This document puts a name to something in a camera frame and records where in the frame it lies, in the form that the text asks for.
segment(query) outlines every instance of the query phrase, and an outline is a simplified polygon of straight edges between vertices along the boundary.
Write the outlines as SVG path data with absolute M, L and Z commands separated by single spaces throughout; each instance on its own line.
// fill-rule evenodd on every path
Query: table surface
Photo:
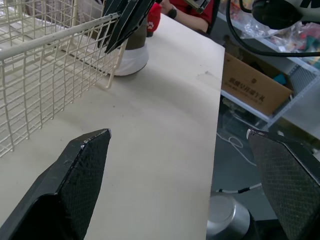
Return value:
M 224 48 L 162 15 L 146 67 L 93 86 L 0 159 L 0 225 L 67 143 L 110 128 L 90 240 L 205 239 Z

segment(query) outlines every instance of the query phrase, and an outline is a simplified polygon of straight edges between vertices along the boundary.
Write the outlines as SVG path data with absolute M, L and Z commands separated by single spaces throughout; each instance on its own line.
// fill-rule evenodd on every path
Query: white wire basket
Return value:
M 125 46 L 98 48 L 119 18 L 102 9 L 99 0 L 0 0 L 0 157 L 98 81 L 111 86 Z

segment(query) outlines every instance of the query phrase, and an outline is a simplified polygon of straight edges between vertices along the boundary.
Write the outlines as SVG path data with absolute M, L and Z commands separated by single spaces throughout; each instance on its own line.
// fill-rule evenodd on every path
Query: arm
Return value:
M 206 20 L 197 16 L 188 15 L 179 9 L 176 10 L 176 17 L 174 20 L 193 30 L 201 30 L 203 32 L 206 32 L 209 26 Z
M 161 12 L 163 14 L 168 14 L 168 12 L 174 7 L 169 0 L 162 0 L 160 5 L 162 6 Z M 186 14 L 179 9 L 176 10 L 176 17 L 174 20 L 187 26 L 188 28 L 193 30 L 201 30 L 203 32 L 206 32 L 209 26 L 206 20 L 197 16 Z

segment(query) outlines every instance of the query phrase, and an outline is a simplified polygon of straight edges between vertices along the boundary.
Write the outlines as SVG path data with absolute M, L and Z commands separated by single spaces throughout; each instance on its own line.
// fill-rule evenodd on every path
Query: black wire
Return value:
M 243 0 L 239 0 L 239 4 L 240 4 L 240 8 L 241 8 L 242 11 L 244 11 L 247 14 L 251 13 L 250 9 L 245 8 Z
M 263 55 L 263 56 L 268 56 L 268 57 L 285 57 L 285 58 L 305 58 L 305 57 L 318 57 L 320 56 L 320 52 L 271 52 L 271 51 L 260 51 L 257 50 L 256 48 L 253 48 L 246 44 L 236 33 L 232 22 L 231 22 L 231 17 L 230 17 L 230 7 L 231 7 L 231 0 L 227 0 L 226 2 L 226 10 L 225 10 L 225 15 L 226 15 L 226 22 L 228 24 L 228 27 L 231 31 L 231 34 L 233 37 L 238 41 L 238 43 L 247 49 L 248 51 L 258 54 L 258 55 Z

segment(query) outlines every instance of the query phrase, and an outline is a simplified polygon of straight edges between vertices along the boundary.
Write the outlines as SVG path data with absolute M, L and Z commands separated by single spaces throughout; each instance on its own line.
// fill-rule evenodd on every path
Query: shelf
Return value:
M 235 104 L 239 105 L 243 109 L 247 110 L 248 112 L 252 113 L 253 115 L 257 116 L 258 118 L 262 119 L 263 121 L 267 123 L 270 121 L 271 118 L 269 116 L 263 114 L 262 112 L 258 111 L 252 106 L 249 106 L 248 104 L 231 95 L 230 93 L 226 92 L 225 90 L 221 90 L 221 95 L 229 99 L 230 101 L 234 102 Z
M 225 22 L 227 21 L 226 16 L 221 12 L 218 12 L 217 17 L 222 19 Z M 236 29 L 244 32 L 244 26 L 242 24 L 240 24 L 239 22 L 234 21 L 234 20 L 231 20 L 231 21 L 232 21 L 232 25 Z M 267 46 L 268 48 L 274 50 L 275 52 L 279 52 L 278 47 L 274 43 L 270 42 L 269 40 L 267 40 L 265 38 L 255 38 L 255 39 L 258 42 L 262 43 L 263 45 Z M 291 60 L 292 62 L 294 62 L 295 64 L 303 67 L 304 69 L 310 71 L 311 73 L 320 76 L 320 70 L 319 69 L 317 69 L 314 66 L 304 62 L 300 57 L 288 57 L 288 59 Z

